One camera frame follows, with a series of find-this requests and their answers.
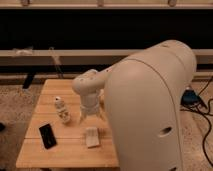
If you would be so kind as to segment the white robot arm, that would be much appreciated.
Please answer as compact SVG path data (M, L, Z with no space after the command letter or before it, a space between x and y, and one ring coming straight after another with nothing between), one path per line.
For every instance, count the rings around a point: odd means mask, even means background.
M188 45L167 40L74 79L83 117L104 94L121 171L184 171L180 103L196 66Z

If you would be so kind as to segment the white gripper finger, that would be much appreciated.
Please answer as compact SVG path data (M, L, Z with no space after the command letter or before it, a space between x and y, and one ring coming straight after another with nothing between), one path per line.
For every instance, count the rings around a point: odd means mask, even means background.
M100 118L101 120L104 120L104 117L103 117L103 115L102 115L101 113L97 113L96 116L97 116L98 118Z
M86 115L80 113L79 123L82 123L86 119Z

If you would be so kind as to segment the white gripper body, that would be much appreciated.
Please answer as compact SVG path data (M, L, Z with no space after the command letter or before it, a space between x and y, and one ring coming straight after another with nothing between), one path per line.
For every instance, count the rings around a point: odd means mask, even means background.
M100 101L98 93L83 95L81 99L81 114L84 116L96 115L100 113Z

